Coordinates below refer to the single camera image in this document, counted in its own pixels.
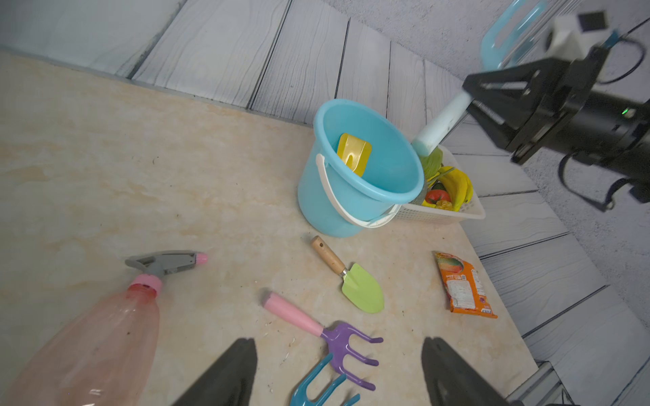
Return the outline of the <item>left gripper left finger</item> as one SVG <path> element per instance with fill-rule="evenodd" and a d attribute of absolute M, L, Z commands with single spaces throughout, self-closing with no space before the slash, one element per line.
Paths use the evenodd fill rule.
<path fill-rule="evenodd" d="M 250 404 L 257 362 L 255 340 L 238 338 L 173 406 Z"/>

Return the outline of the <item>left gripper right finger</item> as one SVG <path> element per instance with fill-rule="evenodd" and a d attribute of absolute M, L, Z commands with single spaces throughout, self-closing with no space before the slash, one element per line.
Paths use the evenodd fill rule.
<path fill-rule="evenodd" d="M 508 402 L 443 338 L 425 338 L 421 366 L 431 405 L 523 405 Z"/>

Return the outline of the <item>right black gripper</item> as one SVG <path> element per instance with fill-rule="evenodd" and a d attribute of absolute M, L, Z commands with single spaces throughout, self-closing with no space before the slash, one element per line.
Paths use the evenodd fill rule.
<path fill-rule="evenodd" d="M 649 103 L 593 87 L 609 49 L 585 59 L 541 59 L 469 75 L 467 113 L 501 150 L 523 164 L 543 147 L 573 153 L 587 164 L 648 165 Z"/>

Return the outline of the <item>light blue fork white handle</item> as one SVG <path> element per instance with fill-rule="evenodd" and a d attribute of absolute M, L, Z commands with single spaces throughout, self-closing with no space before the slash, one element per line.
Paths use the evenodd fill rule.
<path fill-rule="evenodd" d="M 484 71 L 494 71 L 504 68 L 506 56 L 518 43 L 526 30 L 542 16 L 548 5 L 546 1 L 537 1 L 527 15 L 516 24 L 506 39 L 498 46 L 497 37 L 499 33 L 525 4 L 526 0 L 513 1 L 484 35 L 479 52 Z M 411 142 L 411 146 L 414 148 L 416 154 L 419 157 L 428 157 L 445 136 L 455 128 L 455 125 L 459 123 L 471 102 L 472 97 L 466 91 L 458 93 L 433 121 L 428 123 L 420 131 L 415 140 Z"/>

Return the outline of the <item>purple rake pink handle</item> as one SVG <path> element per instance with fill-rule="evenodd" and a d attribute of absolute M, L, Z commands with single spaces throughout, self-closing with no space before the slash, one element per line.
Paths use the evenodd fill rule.
<path fill-rule="evenodd" d="M 344 359 L 347 355 L 350 355 L 365 365 L 379 366 L 377 360 L 367 358 L 355 351 L 350 346 L 350 337 L 355 335 L 369 343 L 382 343 L 384 341 L 383 338 L 371 338 L 347 322 L 341 322 L 334 328 L 327 329 L 297 306 L 287 301 L 287 299 L 274 292 L 269 292 L 265 295 L 262 305 L 275 316 L 280 317 L 297 328 L 301 328 L 303 331 L 315 337 L 322 338 L 328 345 L 328 354 L 333 356 L 330 365 L 337 373 L 346 375 L 351 382 L 359 387 L 369 391 L 375 391 L 377 389 L 374 384 L 362 380 L 360 377 L 348 371 L 344 367 Z"/>

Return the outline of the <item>yellow toy shovel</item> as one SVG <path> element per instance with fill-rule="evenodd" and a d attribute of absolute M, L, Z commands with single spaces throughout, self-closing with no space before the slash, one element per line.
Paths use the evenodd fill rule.
<path fill-rule="evenodd" d="M 337 156 L 354 174 L 362 177 L 365 174 L 369 158 L 372 154 L 372 144 L 354 135 L 341 135 Z"/>

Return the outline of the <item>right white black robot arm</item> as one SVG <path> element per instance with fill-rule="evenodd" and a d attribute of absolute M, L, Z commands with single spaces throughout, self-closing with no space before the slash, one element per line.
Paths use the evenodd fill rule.
<path fill-rule="evenodd" d="M 547 148 L 564 156 L 561 181 L 571 159 L 620 174 L 603 201 L 581 197 L 599 211 L 613 209 L 626 185 L 639 203 L 649 201 L 649 104 L 594 91 L 608 56 L 607 47 L 594 46 L 585 59 L 541 59 L 463 83 L 467 112 L 515 164 Z"/>

